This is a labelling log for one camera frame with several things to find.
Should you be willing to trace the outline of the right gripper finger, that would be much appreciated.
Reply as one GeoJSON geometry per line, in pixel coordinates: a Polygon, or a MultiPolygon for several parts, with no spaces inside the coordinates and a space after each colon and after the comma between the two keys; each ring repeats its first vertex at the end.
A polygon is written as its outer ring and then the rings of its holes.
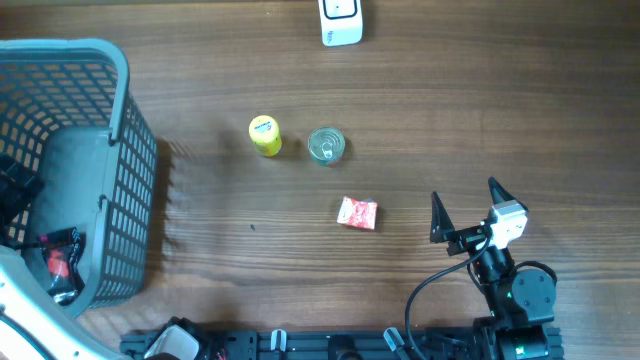
{"type": "Polygon", "coordinates": [[[489,192],[493,201],[493,204],[505,203],[508,201],[516,201],[519,205],[523,207],[524,210],[527,210],[528,207],[519,201],[516,197],[514,197],[511,193],[509,193],[497,180],[495,177],[490,177],[488,179],[489,192]]]}
{"type": "Polygon", "coordinates": [[[437,192],[431,194],[432,220],[431,243],[451,242],[454,238],[455,227],[437,192]]]}

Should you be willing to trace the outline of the red juice carton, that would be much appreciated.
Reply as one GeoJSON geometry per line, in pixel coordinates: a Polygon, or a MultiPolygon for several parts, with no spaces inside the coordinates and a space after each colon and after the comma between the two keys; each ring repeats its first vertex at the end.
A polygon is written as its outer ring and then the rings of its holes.
{"type": "Polygon", "coordinates": [[[340,205],[337,223],[354,228],[374,230],[378,204],[374,201],[359,201],[345,196],[340,205]]]}

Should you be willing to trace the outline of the silver top tin can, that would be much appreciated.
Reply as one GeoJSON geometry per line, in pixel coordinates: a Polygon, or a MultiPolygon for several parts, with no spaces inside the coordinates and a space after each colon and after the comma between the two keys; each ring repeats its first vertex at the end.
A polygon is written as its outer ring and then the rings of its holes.
{"type": "Polygon", "coordinates": [[[337,164],[344,154],[345,146],[344,135],[334,127],[317,128],[308,138],[309,155],[322,166],[337,164]]]}

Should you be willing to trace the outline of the yellow lid jar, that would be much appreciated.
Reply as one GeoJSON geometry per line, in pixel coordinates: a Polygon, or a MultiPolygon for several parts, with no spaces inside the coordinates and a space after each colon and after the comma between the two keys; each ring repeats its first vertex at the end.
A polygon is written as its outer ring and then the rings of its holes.
{"type": "Polygon", "coordinates": [[[273,157],[282,147],[278,122],[271,116],[259,115],[249,125],[249,136],[256,151],[265,157],[273,157]]]}

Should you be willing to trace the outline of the black red snack packet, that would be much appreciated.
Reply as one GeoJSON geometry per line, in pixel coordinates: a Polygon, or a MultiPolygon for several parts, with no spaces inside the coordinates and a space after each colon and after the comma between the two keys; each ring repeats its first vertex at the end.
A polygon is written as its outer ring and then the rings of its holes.
{"type": "Polygon", "coordinates": [[[71,227],[39,235],[38,240],[50,276],[47,293],[57,304],[67,306],[76,300],[85,286],[78,268],[85,236],[76,227],[71,227]]]}

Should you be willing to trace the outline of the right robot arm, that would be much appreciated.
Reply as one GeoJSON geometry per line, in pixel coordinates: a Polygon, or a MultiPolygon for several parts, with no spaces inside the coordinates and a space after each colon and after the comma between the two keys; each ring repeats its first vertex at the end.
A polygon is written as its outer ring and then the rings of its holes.
{"type": "Polygon", "coordinates": [[[478,318],[465,345],[470,359],[549,359],[545,325],[555,318],[557,275],[537,261],[515,263],[508,245],[528,223],[528,208],[499,182],[488,179],[493,205],[480,224],[457,230],[439,195],[433,193],[430,241],[445,243],[450,256],[466,254],[465,265],[490,312],[478,318]]]}

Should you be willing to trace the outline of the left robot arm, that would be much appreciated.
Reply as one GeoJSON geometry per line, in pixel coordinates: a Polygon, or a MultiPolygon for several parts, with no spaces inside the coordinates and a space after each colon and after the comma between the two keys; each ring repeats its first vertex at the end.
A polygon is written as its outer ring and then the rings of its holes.
{"type": "Polygon", "coordinates": [[[119,302],[144,280],[154,171],[136,174],[128,162],[43,164],[34,172],[9,156],[1,158],[1,223],[28,212],[26,239],[1,244],[1,319],[44,359],[119,359],[89,334],[76,316],[94,301],[119,302]],[[32,275],[34,234],[78,220],[89,223],[80,266],[87,272],[79,297],[57,304],[32,275]]]}

